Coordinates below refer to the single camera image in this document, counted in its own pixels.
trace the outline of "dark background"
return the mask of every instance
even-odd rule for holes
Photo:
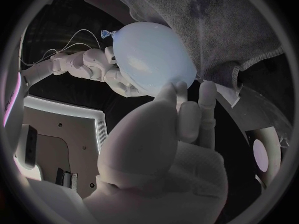
[[[2,24],[4,26],[8,25],[9,21],[13,22],[15,16],[13,11],[21,1],[23,0],[1,1],[3,13],[7,12],[7,15],[2,15]],[[276,1],[291,21],[291,24],[296,27],[296,13],[294,13],[296,0]],[[122,26],[120,22],[83,0],[55,0],[52,5],[46,6],[31,23],[29,27],[31,32],[28,32],[25,38],[23,59],[27,63],[31,63],[39,60],[49,48],[59,49],[64,47],[70,37],[82,28],[95,33],[100,40],[101,48],[105,48],[112,45],[112,41],[110,38],[101,40],[100,30],[117,30]],[[73,41],[84,42],[97,48],[94,38],[87,32],[79,33]],[[86,48],[74,46],[69,52],[74,53],[82,49]],[[275,104],[288,120],[291,123],[293,122],[292,80],[284,55],[261,62],[259,66],[252,66],[247,71],[242,72],[239,78],[244,85],[258,91]],[[189,89],[190,100],[197,101],[198,89],[199,83],[194,82]],[[152,100],[151,97],[124,98],[114,93],[105,83],[74,78],[67,73],[46,78],[33,86],[30,93],[52,100],[102,110],[106,115],[108,132],[128,112]],[[251,164],[252,155],[244,137],[234,121],[218,103],[215,117],[217,119],[216,149],[225,159],[230,187],[228,202],[219,217],[218,223],[226,223],[240,214],[257,198],[260,194],[260,185],[254,179],[253,168],[249,165]],[[290,220],[296,220],[297,217],[294,216],[293,212],[296,205],[291,205],[289,201],[296,197],[294,189],[297,183],[298,179],[264,223],[268,223],[271,221],[270,219],[276,219],[280,215]],[[22,214],[21,209],[18,208],[13,196],[4,184],[1,184],[0,188],[0,215],[7,222],[9,220],[12,223],[17,223],[17,220],[13,221],[12,218],[17,218],[22,222],[24,218],[28,218],[27,214]]]

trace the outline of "white balloon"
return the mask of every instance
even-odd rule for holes
[[[169,27],[136,22],[113,34],[121,74],[142,93],[156,97],[168,82],[192,85],[196,68],[178,35]]]

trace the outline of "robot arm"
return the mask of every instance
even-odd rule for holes
[[[145,95],[122,76],[115,64],[112,47],[107,47],[105,52],[100,49],[90,49],[71,55],[57,53],[49,60],[22,71],[22,76],[27,89],[51,74],[61,75],[69,72],[74,77],[106,82],[113,91],[124,97]]]

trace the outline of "white string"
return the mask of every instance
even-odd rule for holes
[[[72,46],[74,46],[74,45],[79,45],[79,44],[81,44],[81,45],[88,46],[90,49],[92,49],[89,45],[86,45],[85,43],[81,43],[81,42],[74,43],[74,44],[68,46],[68,44],[70,44],[71,40],[72,40],[72,39],[75,37],[75,35],[77,35],[80,31],[87,31],[87,32],[91,33],[91,34],[94,36],[94,38],[96,39],[96,41],[97,41],[97,43],[98,43],[98,46],[99,46],[99,49],[101,49],[101,47],[100,47],[100,43],[99,43],[97,37],[96,37],[91,31],[89,31],[89,30],[87,30],[87,29],[81,29],[81,30],[77,31],[77,32],[72,36],[72,38],[69,40],[69,42],[68,42],[68,43],[65,45],[65,47],[63,47],[60,51],[57,51],[57,50],[55,50],[55,49],[49,49],[49,50],[47,50],[47,51],[44,53],[44,55],[42,56],[42,58],[41,58],[39,61],[34,62],[33,64],[28,64],[28,63],[24,62],[23,59],[22,59],[21,57],[19,57],[19,58],[20,58],[21,62],[22,62],[24,65],[26,65],[26,66],[33,66],[34,64],[39,63],[39,62],[41,62],[42,60],[44,60],[44,59],[46,59],[46,58],[48,58],[48,57],[50,57],[50,56],[52,56],[52,55],[55,55],[55,54],[57,54],[57,53],[59,53],[59,52],[65,51],[65,50],[67,50],[68,48],[70,48],[70,47],[72,47]],[[52,51],[52,50],[54,50],[55,53],[53,53],[53,54],[51,54],[51,55],[48,55],[48,56],[44,57],[49,51]]]

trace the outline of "pink light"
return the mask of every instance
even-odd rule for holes
[[[8,120],[9,114],[10,114],[10,112],[12,110],[12,107],[14,105],[14,102],[16,100],[17,94],[20,91],[20,87],[21,87],[21,74],[20,74],[20,72],[18,72],[16,87],[15,87],[13,95],[11,97],[11,102],[8,104],[7,110],[6,110],[5,114],[4,114],[4,120],[3,120],[3,126],[4,127],[6,125],[6,122]]]

